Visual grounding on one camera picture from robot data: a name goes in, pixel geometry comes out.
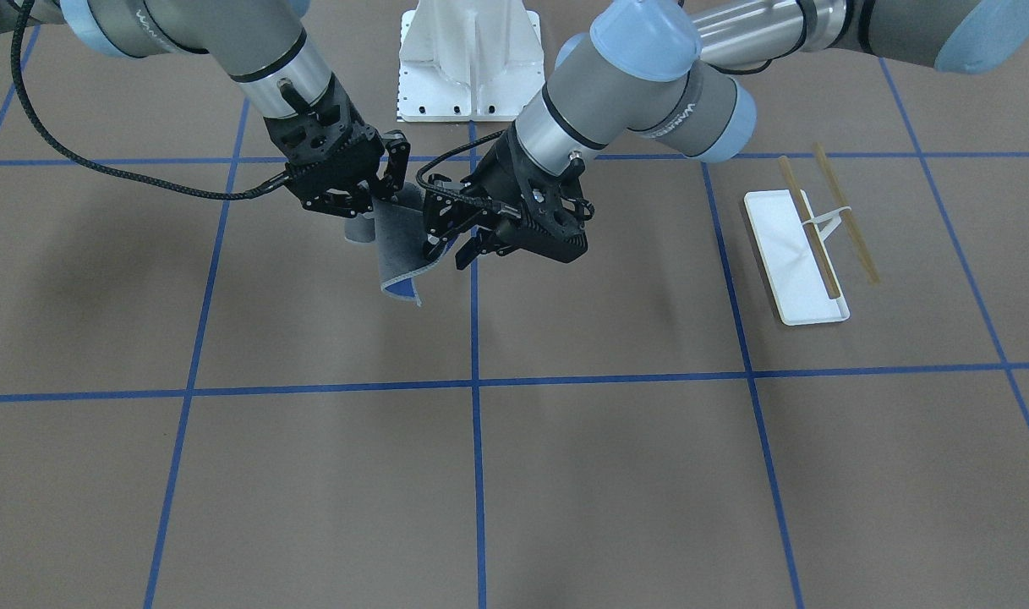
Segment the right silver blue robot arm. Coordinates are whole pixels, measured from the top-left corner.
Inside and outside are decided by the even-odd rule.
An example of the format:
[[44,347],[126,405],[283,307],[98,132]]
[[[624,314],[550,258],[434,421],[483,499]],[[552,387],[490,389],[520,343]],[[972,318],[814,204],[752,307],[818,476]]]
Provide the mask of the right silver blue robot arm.
[[[356,218],[379,201],[397,205],[409,167],[401,131],[382,134],[359,114],[301,17],[306,1],[0,1],[0,35],[11,37],[13,85],[31,127],[57,153],[98,173],[209,200],[253,200],[287,189],[306,211]],[[187,188],[92,162],[54,138],[22,73],[25,30],[66,25],[87,47],[114,58],[208,55],[262,116],[285,168],[241,192]]]

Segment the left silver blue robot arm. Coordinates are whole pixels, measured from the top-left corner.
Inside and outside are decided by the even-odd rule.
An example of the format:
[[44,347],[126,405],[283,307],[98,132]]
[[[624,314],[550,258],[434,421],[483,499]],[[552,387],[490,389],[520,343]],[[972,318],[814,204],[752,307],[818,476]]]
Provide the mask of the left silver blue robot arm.
[[776,59],[827,49],[982,74],[1029,37],[1029,1],[735,1],[695,15],[677,1],[614,1],[573,37],[552,76],[454,190],[418,177],[421,253],[461,234],[463,268],[517,250],[568,263],[588,249],[594,208],[579,180],[620,134],[696,162],[728,162],[757,123],[736,80]]

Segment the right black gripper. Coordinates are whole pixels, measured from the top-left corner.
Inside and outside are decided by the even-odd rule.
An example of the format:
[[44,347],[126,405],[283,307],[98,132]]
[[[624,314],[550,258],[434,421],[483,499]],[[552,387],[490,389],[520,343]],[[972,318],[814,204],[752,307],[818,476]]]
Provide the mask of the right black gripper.
[[402,131],[379,135],[333,76],[312,102],[287,78],[277,81],[277,89],[295,114],[267,118],[268,135],[286,157],[283,184],[306,211],[355,218],[372,211],[372,196],[393,201],[401,193],[411,151]]

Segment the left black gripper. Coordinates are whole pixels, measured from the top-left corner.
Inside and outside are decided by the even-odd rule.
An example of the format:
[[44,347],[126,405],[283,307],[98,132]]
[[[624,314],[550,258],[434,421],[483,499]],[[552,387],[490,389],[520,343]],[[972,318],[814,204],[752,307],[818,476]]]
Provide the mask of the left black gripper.
[[438,259],[463,232],[476,224],[455,254],[459,271],[481,255],[503,257],[517,250],[569,263],[588,251],[584,224],[594,208],[579,183],[584,162],[552,176],[523,149],[517,129],[499,135],[476,169],[465,178],[465,195],[487,198],[499,211],[488,211],[455,190],[426,189],[423,200],[425,259]]

